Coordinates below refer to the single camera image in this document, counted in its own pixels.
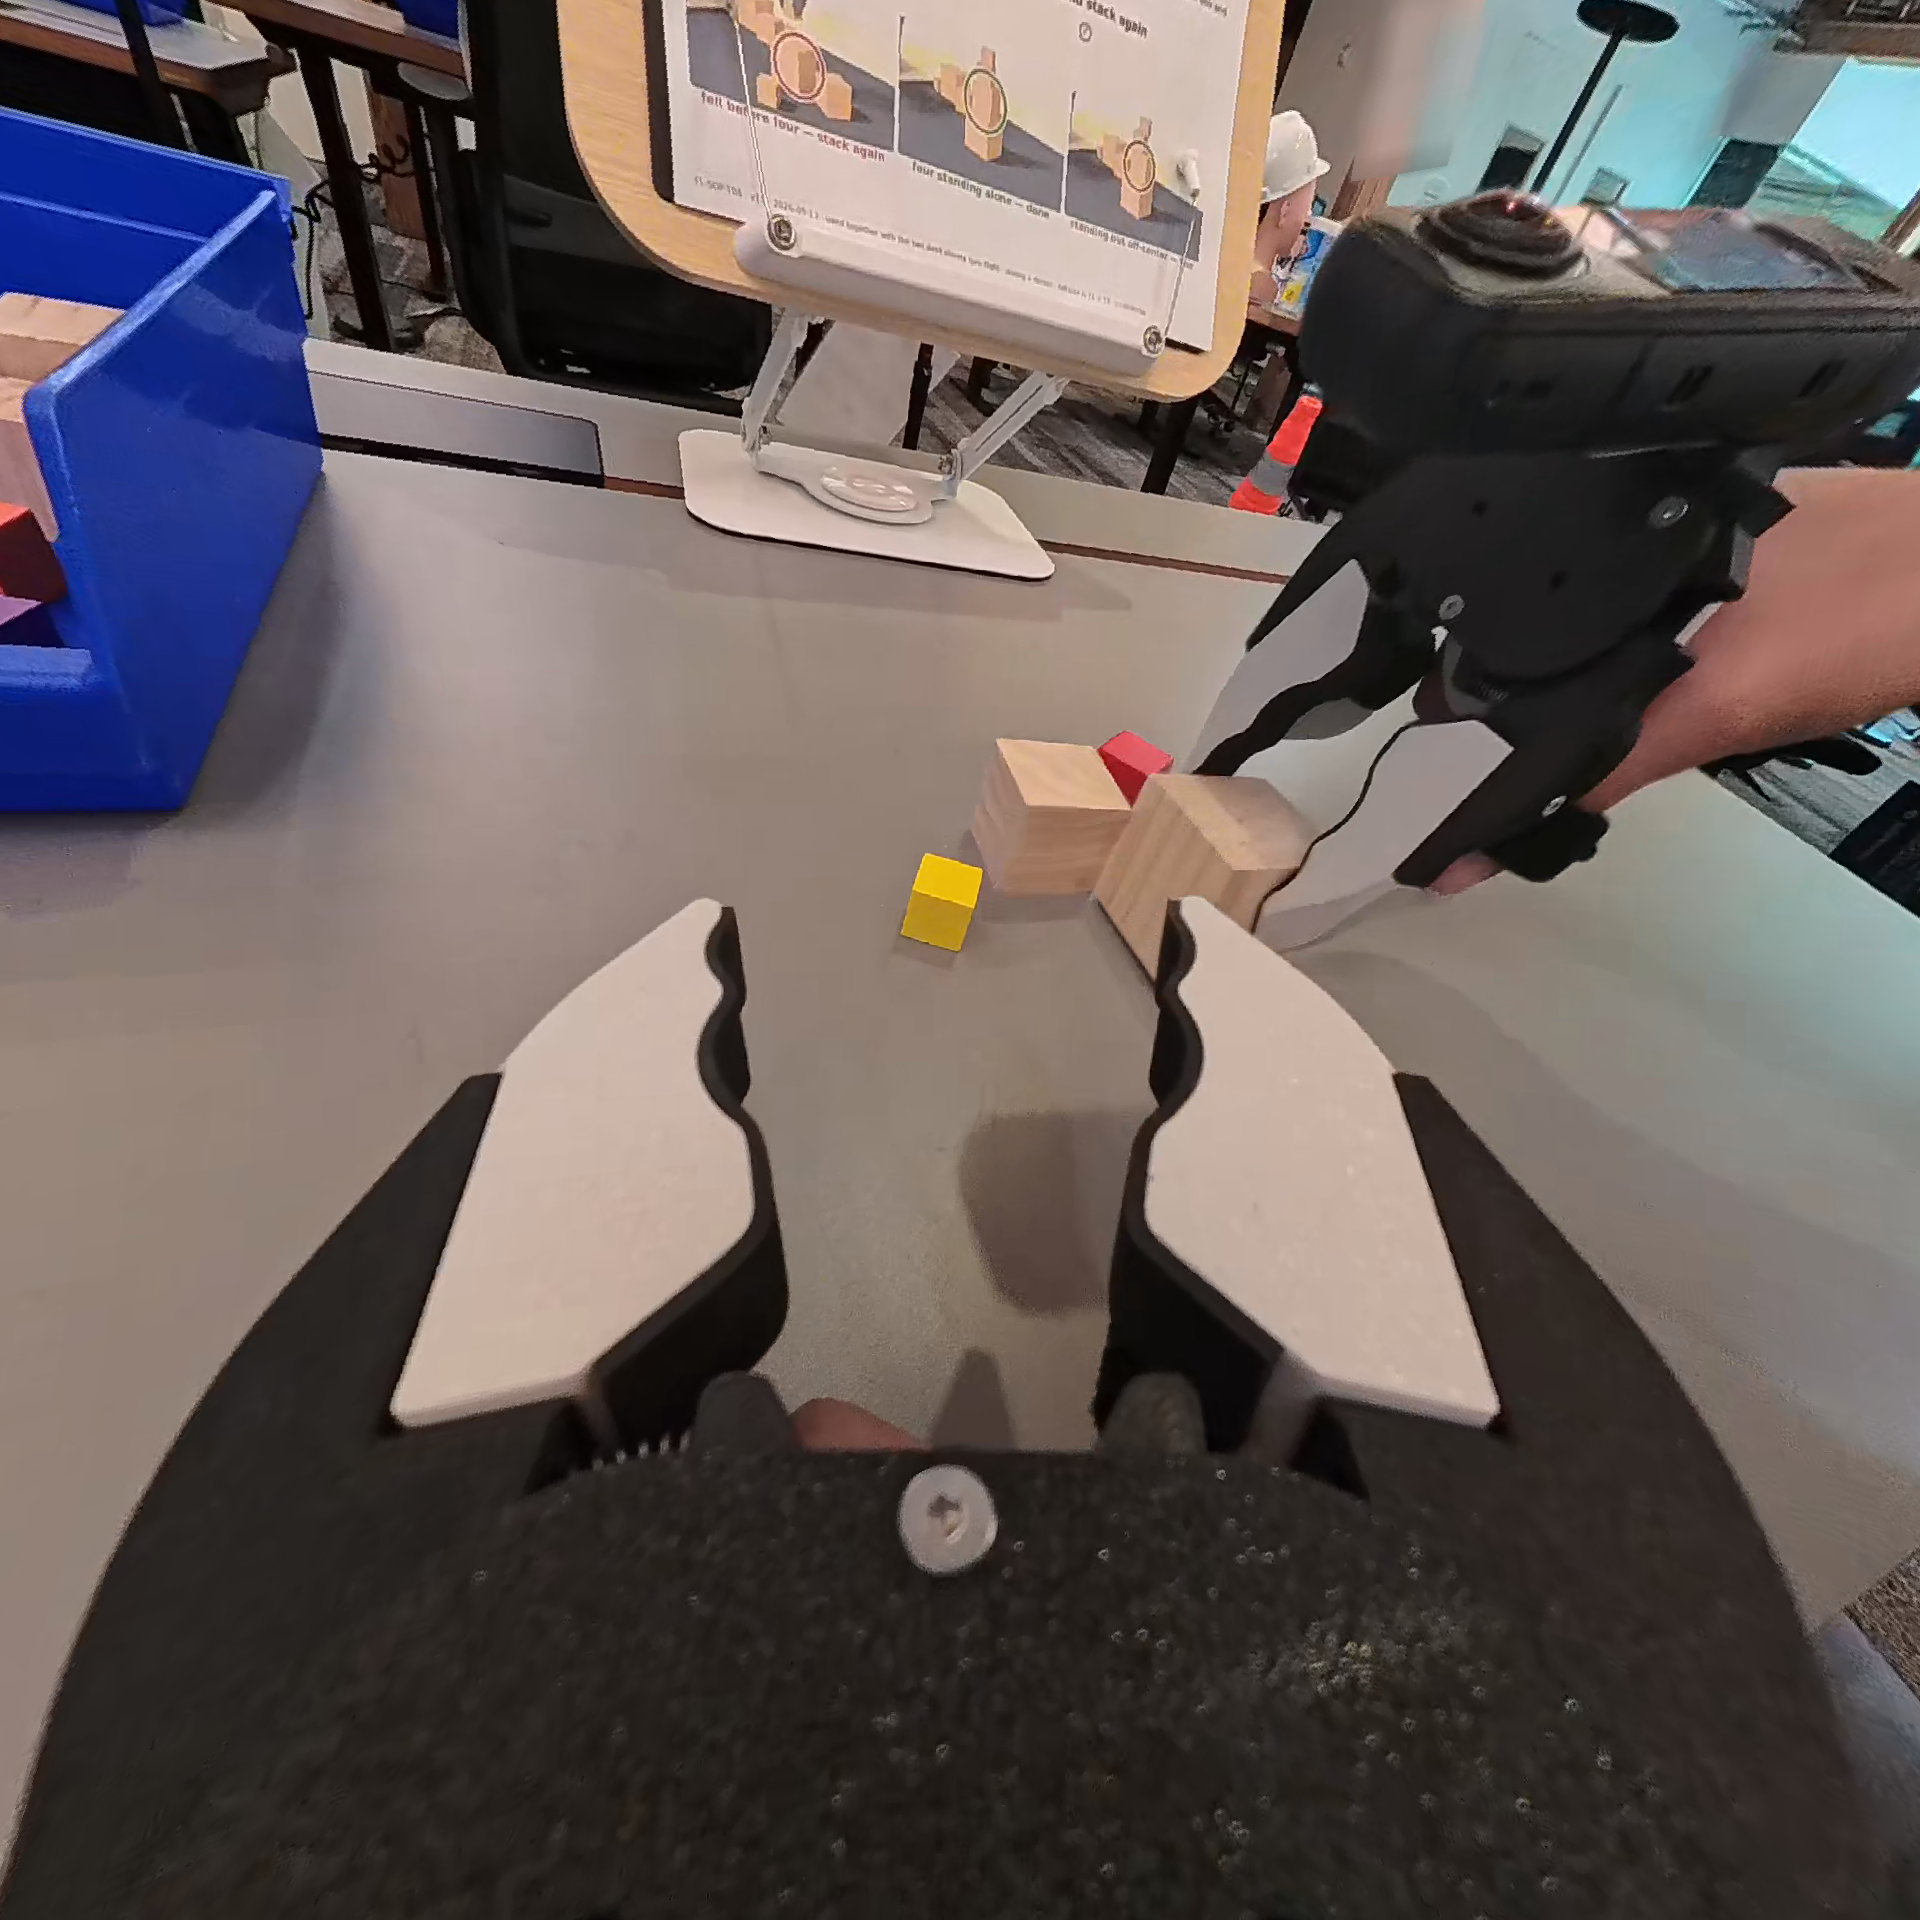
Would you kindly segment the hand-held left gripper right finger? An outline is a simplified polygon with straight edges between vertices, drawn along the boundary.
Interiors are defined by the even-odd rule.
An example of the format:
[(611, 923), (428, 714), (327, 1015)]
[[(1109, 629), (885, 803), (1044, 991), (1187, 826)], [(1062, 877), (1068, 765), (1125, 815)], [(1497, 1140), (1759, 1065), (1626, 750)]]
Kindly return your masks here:
[(1125, 1171), (1097, 1419), (1183, 1378), (1206, 1435), (1330, 1404), (1474, 1430), (1501, 1405), (1401, 1086), (1286, 958), (1201, 897), (1165, 910), (1155, 1108)]

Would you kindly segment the orange striped traffic cone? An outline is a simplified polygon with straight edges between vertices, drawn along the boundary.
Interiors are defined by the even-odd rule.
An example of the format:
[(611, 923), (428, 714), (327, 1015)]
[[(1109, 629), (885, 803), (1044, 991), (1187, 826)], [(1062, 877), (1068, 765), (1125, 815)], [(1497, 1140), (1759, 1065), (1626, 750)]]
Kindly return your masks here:
[(1302, 511), (1292, 503), (1289, 484), (1306, 455), (1311, 427), (1323, 411), (1323, 397), (1315, 385), (1306, 385), (1301, 395), (1292, 403), (1284, 419), (1278, 422), (1274, 436), (1255, 468), (1242, 482), (1242, 508), (1262, 516), (1294, 516)]

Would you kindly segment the black office chair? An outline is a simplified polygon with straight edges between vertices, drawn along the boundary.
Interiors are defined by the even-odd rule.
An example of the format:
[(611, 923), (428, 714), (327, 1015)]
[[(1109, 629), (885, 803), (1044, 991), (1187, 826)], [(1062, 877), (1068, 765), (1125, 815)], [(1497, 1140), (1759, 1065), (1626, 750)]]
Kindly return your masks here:
[(470, 146), (436, 149), (453, 286), (505, 370), (721, 407), (773, 340), (766, 303), (637, 251), (572, 146), (554, 3), (461, 4)]

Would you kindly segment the white instruction sheet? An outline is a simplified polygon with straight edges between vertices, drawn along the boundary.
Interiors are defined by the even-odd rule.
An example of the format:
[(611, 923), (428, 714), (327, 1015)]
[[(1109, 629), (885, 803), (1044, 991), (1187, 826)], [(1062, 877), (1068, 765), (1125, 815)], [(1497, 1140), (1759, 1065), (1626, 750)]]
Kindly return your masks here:
[(1129, 378), (1211, 345), (1247, 4), (647, 19), (670, 199), (741, 271)]

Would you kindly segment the person's right hand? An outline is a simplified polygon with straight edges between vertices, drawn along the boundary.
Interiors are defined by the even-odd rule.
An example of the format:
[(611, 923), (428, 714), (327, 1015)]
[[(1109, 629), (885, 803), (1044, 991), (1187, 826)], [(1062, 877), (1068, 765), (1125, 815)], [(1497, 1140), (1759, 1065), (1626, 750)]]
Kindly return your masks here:
[(1788, 514), (1739, 599), (1692, 637), (1630, 755), (1554, 814), (1604, 815), (1668, 777), (1837, 737), (1917, 697), (1917, 470), (1785, 468)]

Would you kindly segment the wooden display board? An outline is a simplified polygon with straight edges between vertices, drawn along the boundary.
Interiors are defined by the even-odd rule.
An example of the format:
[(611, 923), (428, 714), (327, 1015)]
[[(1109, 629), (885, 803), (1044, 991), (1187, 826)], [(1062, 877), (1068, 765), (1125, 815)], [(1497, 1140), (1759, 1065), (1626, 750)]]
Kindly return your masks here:
[(714, 292), (764, 302), (803, 323), (839, 319), (910, 342), (986, 357), (1029, 372), (1145, 401), (1187, 401), (1217, 380), (1242, 339), (1255, 277), (1268, 95), (1281, 60), (1283, 3), (1253, 3), (1236, 33), (1233, 143), (1217, 217), (1217, 317), (1201, 345), (1159, 351), (1114, 340), (1083, 303), (1042, 290), (995, 292), (961, 261), (949, 275), (882, 241), (817, 241), (797, 212), (686, 209), (663, 178), (665, 92), (654, 78), (644, 4), (559, 3), (559, 60), (572, 149), (602, 209), (637, 251)]

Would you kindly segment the blue plastic bin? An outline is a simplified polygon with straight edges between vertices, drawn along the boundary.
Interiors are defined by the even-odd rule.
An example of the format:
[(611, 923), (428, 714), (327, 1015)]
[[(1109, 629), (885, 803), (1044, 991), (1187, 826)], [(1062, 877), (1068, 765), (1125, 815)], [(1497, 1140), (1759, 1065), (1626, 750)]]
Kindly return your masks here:
[(124, 310), (25, 395), (66, 597), (3, 646), (3, 810), (178, 810), (322, 468), (291, 189), (4, 111), (3, 269)]

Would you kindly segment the yellow wooden cube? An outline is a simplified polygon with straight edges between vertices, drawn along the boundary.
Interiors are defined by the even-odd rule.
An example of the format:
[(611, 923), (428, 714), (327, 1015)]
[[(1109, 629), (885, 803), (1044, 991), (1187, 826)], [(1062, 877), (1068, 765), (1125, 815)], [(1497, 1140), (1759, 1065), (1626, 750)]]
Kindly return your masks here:
[(986, 870), (978, 863), (925, 853), (907, 892), (901, 937), (941, 953), (961, 953), (983, 883)]

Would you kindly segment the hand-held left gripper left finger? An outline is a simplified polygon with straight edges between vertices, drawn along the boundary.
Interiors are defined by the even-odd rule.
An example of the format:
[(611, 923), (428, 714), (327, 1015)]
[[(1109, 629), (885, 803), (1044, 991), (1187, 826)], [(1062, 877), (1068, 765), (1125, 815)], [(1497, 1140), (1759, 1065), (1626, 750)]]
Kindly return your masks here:
[(687, 902), (503, 1062), (415, 1337), (403, 1428), (569, 1404), (595, 1435), (678, 1435), (786, 1315), (735, 914)]

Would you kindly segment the white folding stand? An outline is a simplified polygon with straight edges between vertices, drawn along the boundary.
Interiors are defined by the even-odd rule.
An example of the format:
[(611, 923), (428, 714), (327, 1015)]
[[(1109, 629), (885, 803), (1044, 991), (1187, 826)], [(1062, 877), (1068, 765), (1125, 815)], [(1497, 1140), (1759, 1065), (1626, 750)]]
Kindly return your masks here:
[[(1036, 278), (991, 277), (901, 237), (854, 234), (767, 209), (735, 234), (735, 261), (790, 295), (735, 431), (678, 435), (684, 505), (699, 523), (770, 545), (963, 570), (1041, 583), (1054, 562), (1014, 510), (974, 474), (1066, 391), (1073, 369), (1107, 378), (1149, 372), (1172, 331), (1187, 251), (1159, 268), (1141, 303), (1110, 290), (1076, 295)], [(777, 435), (777, 411), (809, 325), (847, 319), (858, 297), (940, 331), (975, 331), (1014, 347), (1029, 374), (961, 446), (931, 463), (845, 435), (804, 442)]]

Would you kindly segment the large wooden cube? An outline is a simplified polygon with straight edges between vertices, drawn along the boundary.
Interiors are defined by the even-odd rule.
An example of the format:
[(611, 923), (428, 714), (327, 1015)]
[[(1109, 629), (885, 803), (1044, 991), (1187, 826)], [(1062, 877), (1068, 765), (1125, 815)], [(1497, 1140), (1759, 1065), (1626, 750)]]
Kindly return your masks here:
[(1093, 898), (1155, 978), (1169, 902), (1189, 897), (1253, 929), (1306, 862), (1307, 819), (1260, 777), (1151, 775), (1095, 879)]
[(118, 307), (66, 302), (47, 295), (3, 292), (3, 380), (27, 387), (58, 372), (124, 317)]

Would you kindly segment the mannequin head white helmet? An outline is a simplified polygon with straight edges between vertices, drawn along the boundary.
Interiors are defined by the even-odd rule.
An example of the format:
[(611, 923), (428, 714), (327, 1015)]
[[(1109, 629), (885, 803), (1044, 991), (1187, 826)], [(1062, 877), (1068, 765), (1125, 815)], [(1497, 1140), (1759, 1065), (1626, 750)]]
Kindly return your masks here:
[(1255, 275), (1251, 300), (1275, 303), (1289, 263), (1302, 251), (1311, 204), (1327, 162), (1317, 149), (1311, 125), (1295, 110), (1268, 122), (1262, 206), (1255, 231)]

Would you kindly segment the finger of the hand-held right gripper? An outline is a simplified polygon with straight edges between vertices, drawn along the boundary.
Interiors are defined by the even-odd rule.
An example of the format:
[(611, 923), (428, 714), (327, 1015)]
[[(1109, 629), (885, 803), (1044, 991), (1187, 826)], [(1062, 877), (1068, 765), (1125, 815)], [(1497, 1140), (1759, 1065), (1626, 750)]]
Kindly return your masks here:
[(1511, 757), (1481, 719), (1426, 722), (1401, 697), (1350, 731), (1286, 738), (1255, 757), (1309, 828), (1302, 867), (1262, 905), (1257, 939), (1286, 953), (1407, 886), (1399, 869)]
[(1372, 585), (1355, 559), (1274, 605), (1278, 621), (1243, 653), (1190, 750), (1190, 771), (1238, 775), (1281, 746), (1355, 731), (1388, 707), (1388, 665), (1361, 642)]

